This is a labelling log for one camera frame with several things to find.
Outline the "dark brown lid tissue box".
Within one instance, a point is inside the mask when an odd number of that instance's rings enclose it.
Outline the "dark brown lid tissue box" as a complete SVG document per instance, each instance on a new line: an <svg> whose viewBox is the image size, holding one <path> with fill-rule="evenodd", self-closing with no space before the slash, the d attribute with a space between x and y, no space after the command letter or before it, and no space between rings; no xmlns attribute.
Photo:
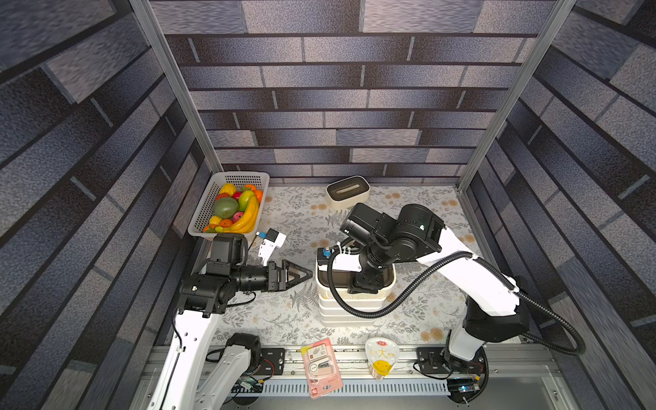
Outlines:
<svg viewBox="0 0 656 410"><path fill-rule="evenodd" d="M357 203L365 203L371 195L371 186L360 176L352 176L333 182L326 187L326 201L333 210L343 210Z"/></svg>

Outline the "wooden lid tissue box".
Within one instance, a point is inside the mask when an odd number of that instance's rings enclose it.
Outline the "wooden lid tissue box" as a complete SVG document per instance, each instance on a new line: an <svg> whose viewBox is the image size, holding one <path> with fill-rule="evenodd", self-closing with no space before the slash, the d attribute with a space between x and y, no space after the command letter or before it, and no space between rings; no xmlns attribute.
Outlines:
<svg viewBox="0 0 656 410"><path fill-rule="evenodd" d="M345 301L353 309L373 312L382 309L385 306L384 299L372 299L372 300L346 300ZM322 309L342 309L343 307L339 305L334 299L324 299L319 298L319 306Z"/></svg>

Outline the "grey lid tissue box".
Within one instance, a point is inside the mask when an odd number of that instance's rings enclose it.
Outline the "grey lid tissue box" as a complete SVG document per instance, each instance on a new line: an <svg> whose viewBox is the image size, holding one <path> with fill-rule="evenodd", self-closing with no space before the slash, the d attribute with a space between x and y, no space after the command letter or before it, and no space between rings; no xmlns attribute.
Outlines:
<svg viewBox="0 0 656 410"><path fill-rule="evenodd" d="M342 314L338 314L338 315L331 315L331 314L325 314L324 312L320 311L319 318L322 322L326 322L326 323L342 323L342 322L364 323L367 321L372 321L372 319L360 318L348 314L346 312L343 312Z"/></svg>
<svg viewBox="0 0 656 410"><path fill-rule="evenodd" d="M326 327L367 327L374 324L374 319L321 318L320 322Z"/></svg>
<svg viewBox="0 0 656 410"><path fill-rule="evenodd" d="M351 316L349 312L346 310L342 309L341 307L319 307L319 313L324 315L324 316L334 316L334 317L341 317L341 316Z"/></svg>

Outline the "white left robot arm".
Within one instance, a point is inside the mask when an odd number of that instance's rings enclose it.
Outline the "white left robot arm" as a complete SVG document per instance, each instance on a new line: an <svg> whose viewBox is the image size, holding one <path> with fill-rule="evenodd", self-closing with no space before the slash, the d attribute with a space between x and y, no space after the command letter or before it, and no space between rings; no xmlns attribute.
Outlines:
<svg viewBox="0 0 656 410"><path fill-rule="evenodd" d="M173 340L146 409L218 409L240 379L261 363L255 334L235 333L206 379L203 367L220 317L234 307L239 292L282 292L310 280L312 271L284 260L272 261L285 235L273 229L257 235L262 242L257 266L247 263L250 242L243 234L218 233L208 257L182 286L173 312Z"/></svg>

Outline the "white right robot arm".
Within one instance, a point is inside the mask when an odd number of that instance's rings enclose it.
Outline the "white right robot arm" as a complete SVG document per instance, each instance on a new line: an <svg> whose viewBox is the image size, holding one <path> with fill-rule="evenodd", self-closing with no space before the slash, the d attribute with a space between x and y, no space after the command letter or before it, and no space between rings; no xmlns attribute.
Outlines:
<svg viewBox="0 0 656 410"><path fill-rule="evenodd" d="M439 273L467 296L467 311L449 333L442 353L448 362L462 364L475 360L485 343L500 343L523 336L563 355L579 356L586 351L580 333L557 313L533 300L519 282L476 255L429 208L407 204L398 217L355 205L340 227L347 240L323 249L328 288L337 304L361 319L378 319L391 314L420 285ZM341 257L353 259L348 269L349 293L375 294L384 288L384 270L396 264L418 262L426 267L393 301L378 311L352 307L339 294L334 280L334 264ZM535 309L558 323L573 339L571 348L550 342L529 331L529 310Z"/></svg>

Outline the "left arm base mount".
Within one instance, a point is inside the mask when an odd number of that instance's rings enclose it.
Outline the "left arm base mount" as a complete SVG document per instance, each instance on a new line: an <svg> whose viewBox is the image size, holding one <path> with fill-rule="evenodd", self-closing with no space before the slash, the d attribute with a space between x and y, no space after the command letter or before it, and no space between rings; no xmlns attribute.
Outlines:
<svg viewBox="0 0 656 410"><path fill-rule="evenodd" d="M275 376L282 376L285 370L285 348L263 348L259 367L252 377L258 380L268 380Z"/></svg>

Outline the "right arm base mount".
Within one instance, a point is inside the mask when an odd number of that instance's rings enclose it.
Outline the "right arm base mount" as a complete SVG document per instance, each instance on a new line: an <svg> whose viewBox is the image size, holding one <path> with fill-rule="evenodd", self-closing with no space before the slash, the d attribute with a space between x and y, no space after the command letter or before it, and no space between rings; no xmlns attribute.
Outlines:
<svg viewBox="0 0 656 410"><path fill-rule="evenodd" d="M416 350L417 360L413 364L417 372L438 379L447 379L459 375L482 376L488 370L487 357L481 347L471 361L454 357L448 359L448 350L442 346L419 347Z"/></svg>

